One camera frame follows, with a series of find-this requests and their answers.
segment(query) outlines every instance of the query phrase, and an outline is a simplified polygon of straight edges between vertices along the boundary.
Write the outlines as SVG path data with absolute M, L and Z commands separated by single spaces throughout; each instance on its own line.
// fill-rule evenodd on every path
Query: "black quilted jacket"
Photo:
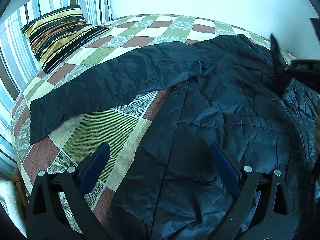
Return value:
M 169 87 L 113 197 L 105 227 L 115 239 L 208 239 L 232 202 L 210 159 L 213 141 L 257 172 L 285 174 L 299 230 L 315 198 L 319 97 L 296 79 L 280 95 L 271 51 L 243 35 L 147 46 L 90 68 L 32 101 L 30 143 L 67 115 Z

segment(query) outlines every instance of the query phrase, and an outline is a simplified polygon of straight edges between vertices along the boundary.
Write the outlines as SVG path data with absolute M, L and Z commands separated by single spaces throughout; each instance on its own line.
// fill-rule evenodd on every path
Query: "jacket sleeve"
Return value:
M 165 42 L 98 64 L 31 102 L 30 145 L 43 140 L 68 115 L 127 105 L 139 93 L 163 90 L 202 74 L 207 59 L 205 50 Z

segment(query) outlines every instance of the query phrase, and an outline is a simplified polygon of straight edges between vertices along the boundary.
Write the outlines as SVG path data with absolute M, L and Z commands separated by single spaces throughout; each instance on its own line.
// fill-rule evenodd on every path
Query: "quilted fabric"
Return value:
M 113 196 L 106 225 L 115 239 L 208 239 L 232 203 L 210 158 L 213 141 L 243 166 L 281 171 L 298 229 L 313 211 L 319 97 L 297 80 L 279 97 L 270 50 L 244 35 L 161 43 L 90 68 L 32 101 L 30 143 L 68 115 L 169 87 Z
M 122 55 L 132 49 L 181 41 L 193 44 L 223 34 L 243 34 L 255 44 L 270 48 L 268 39 L 241 28 L 198 17 L 172 14 L 144 14 L 122 17 L 105 26 L 110 28 L 66 58 L 50 74 L 41 71 L 18 96 L 12 109 L 12 141 L 18 166 L 29 191 L 39 170 L 56 173 L 77 165 L 91 155 L 102 141 L 111 146 L 111 158 L 86 201 L 96 217 L 104 223 L 112 196 L 129 169 L 142 136 L 159 111 L 168 90 L 139 94 L 126 106 L 103 112 L 71 116 L 51 132 L 49 137 L 30 145 L 30 104 L 57 89 L 94 65 Z M 286 62 L 294 56 L 285 50 Z M 61 196 L 69 223 L 77 223 Z

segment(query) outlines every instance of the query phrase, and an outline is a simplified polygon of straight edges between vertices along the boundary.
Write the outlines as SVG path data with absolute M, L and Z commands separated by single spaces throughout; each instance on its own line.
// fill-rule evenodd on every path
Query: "white blanket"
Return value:
M 12 222 L 26 237 L 26 222 L 21 215 L 16 188 L 11 181 L 0 180 L 0 202 Z

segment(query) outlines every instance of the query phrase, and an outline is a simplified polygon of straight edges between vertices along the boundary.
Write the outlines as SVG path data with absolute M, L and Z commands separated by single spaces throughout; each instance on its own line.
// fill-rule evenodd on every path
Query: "patterned bedspread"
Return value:
M 72 116 L 49 137 L 29 144 L 30 103 L 70 81 L 90 67 L 129 50 L 168 41 L 193 44 L 217 35 L 244 34 L 252 42 L 270 48 L 268 39 L 225 23 L 181 15 L 143 14 L 105 23 L 110 31 L 96 37 L 70 55 L 52 73 L 33 77 L 12 109 L 12 141 L 18 166 L 31 192 L 39 170 L 57 173 L 91 155 L 102 141 L 111 157 L 93 191 L 85 199 L 103 224 L 114 192 L 128 171 L 145 131 L 164 102 L 168 90 L 138 95 L 127 106 L 104 112 Z M 294 56 L 282 50 L 286 62 Z M 80 231 L 65 196 L 60 195 L 71 226 Z

